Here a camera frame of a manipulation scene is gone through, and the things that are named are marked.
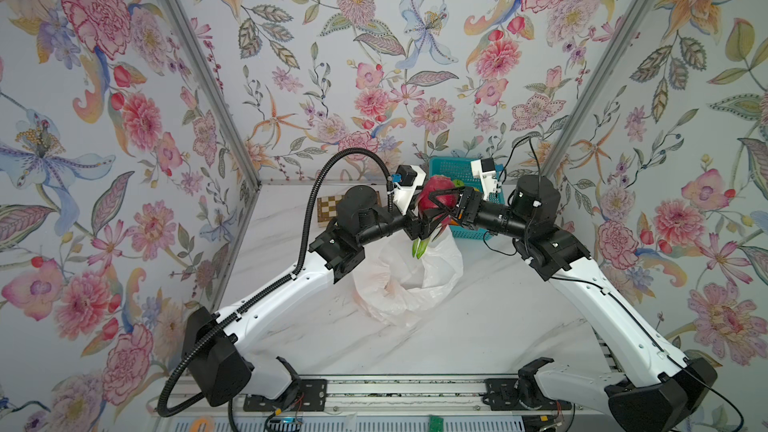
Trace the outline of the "pink dragon fruit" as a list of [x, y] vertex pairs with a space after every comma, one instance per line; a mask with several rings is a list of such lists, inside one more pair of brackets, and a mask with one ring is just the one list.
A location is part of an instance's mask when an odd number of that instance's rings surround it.
[[412, 244], [414, 258], [421, 259], [454, 222], [453, 212], [462, 190], [446, 176], [436, 175], [426, 181], [415, 208], [420, 232]]

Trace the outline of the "white plastic bag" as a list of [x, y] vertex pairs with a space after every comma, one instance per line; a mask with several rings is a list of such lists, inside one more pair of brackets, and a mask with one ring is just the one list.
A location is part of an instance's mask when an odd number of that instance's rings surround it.
[[451, 233], [426, 245], [392, 235], [365, 247], [365, 259], [352, 272], [354, 299], [384, 324], [411, 327], [446, 300], [463, 275]]

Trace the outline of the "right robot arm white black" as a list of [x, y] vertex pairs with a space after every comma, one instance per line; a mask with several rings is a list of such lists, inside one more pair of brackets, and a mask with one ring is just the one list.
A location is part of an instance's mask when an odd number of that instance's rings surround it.
[[588, 321], [618, 360], [618, 373], [578, 372], [548, 357], [519, 369], [516, 398], [534, 408], [579, 404], [611, 416], [625, 431], [671, 431], [691, 416], [717, 379], [656, 332], [608, 280], [590, 251], [555, 223], [561, 200], [547, 178], [520, 178], [506, 204], [472, 187], [425, 187], [420, 209], [470, 230], [512, 238], [520, 257]]

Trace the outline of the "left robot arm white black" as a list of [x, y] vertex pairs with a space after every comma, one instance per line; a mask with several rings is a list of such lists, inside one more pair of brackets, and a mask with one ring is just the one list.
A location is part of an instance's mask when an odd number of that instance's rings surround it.
[[181, 367], [200, 391], [194, 402], [223, 405], [246, 393], [285, 408], [298, 396], [297, 372], [281, 357], [253, 355], [272, 322], [347, 275], [356, 299], [371, 316], [412, 324], [455, 287], [462, 257], [446, 228], [457, 203], [453, 182], [430, 178], [423, 188], [395, 189], [387, 211], [369, 186], [349, 189], [336, 215], [292, 265], [259, 291], [212, 313], [188, 319]]

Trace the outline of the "wooden chessboard box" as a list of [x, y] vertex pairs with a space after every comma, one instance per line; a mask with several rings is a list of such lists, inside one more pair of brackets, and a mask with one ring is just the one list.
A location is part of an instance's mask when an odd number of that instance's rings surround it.
[[343, 195], [322, 196], [317, 199], [316, 212], [319, 227], [326, 227], [332, 219], [337, 217], [338, 203]]

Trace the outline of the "green circuit board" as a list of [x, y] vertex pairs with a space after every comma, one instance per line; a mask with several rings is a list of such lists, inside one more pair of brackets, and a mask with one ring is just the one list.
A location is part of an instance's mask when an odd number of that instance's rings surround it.
[[428, 432], [444, 432], [445, 422], [442, 417], [436, 415], [430, 415], [428, 420]]

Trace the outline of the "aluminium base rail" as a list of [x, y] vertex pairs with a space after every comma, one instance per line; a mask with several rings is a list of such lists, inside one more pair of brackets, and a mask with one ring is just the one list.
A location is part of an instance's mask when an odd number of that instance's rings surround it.
[[236, 409], [251, 413], [298, 409], [328, 415], [532, 415], [586, 408], [607, 415], [606, 389], [629, 384], [619, 371], [590, 373], [555, 363], [535, 372], [502, 375], [304, 375], [282, 380], [287, 388], [273, 398], [267, 396], [268, 386], [259, 384], [217, 391], [209, 401], [192, 378], [183, 377], [173, 387], [168, 406], [179, 407], [190, 400], [187, 410], [191, 412], [233, 402]]

